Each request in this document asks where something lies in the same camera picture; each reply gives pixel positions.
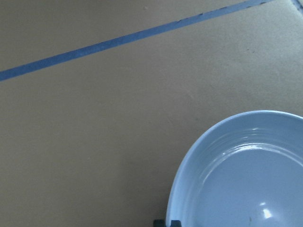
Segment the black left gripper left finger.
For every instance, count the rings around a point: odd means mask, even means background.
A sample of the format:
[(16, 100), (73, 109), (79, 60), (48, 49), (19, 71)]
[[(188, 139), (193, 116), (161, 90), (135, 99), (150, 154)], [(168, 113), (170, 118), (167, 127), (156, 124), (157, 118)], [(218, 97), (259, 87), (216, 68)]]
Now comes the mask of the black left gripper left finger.
[(165, 227), (165, 220), (163, 220), (163, 219), (155, 219), (153, 221), (153, 227)]

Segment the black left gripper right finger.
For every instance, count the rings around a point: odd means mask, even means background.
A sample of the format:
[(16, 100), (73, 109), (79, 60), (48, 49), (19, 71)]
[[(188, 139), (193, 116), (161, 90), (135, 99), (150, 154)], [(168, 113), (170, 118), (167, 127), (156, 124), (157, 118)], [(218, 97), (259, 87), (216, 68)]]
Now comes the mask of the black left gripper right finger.
[(181, 221), (180, 220), (172, 220), (170, 227), (181, 227)]

